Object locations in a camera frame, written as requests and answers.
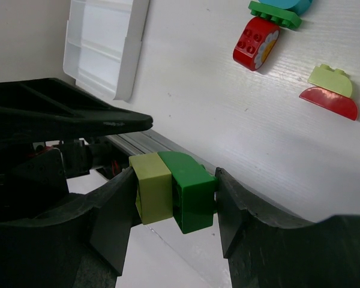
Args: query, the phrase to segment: white plastic container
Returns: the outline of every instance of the white plastic container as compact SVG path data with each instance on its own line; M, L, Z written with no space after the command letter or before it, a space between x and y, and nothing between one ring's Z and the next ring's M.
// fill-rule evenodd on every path
M149 0L71 0L63 69L103 100L127 101Z

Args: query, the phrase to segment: yellow-green block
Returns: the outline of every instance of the yellow-green block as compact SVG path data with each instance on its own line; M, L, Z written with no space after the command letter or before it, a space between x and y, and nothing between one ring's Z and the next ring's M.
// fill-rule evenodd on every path
M340 69L333 70L326 64L322 64L320 67L316 66L308 82L348 98L352 96L352 82L347 74Z
M171 218L172 174L157 153L131 156L139 186L136 207L144 225Z

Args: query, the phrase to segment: blue block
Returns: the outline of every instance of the blue block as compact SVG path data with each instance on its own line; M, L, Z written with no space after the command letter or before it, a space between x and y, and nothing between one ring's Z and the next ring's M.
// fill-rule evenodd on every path
M306 12L312 4L312 0L259 0L260 3L289 10L301 15Z

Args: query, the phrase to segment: building block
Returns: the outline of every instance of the building block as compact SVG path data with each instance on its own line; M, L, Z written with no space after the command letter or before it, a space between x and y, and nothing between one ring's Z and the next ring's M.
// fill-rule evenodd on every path
M348 98L352 96L352 82L347 74L340 69L333 70L326 64L316 66L308 82Z
M277 42L280 27L255 17L245 27L233 51L233 59L249 70L259 69Z
M300 94L299 97L351 120L355 121L358 118L358 107L351 98L321 87L309 88Z
M144 225L172 217L172 174L157 153L131 156L139 180L136 207Z
M251 1L249 5L251 14L271 21L281 27L297 29L301 25L301 18L296 13Z
M186 234L213 224L217 179L191 156L159 152L172 173L173 216Z
M259 0L260 3L289 10L297 15L306 12L312 4L312 0Z

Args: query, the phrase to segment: red block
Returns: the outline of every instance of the red block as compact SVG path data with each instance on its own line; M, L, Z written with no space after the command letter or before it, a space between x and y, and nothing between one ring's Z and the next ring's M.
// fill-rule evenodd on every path
M250 20L233 51L233 59L252 71L259 69L274 47L280 27L255 17Z
M358 107L351 98L321 87L309 88L299 97L354 121L359 115Z

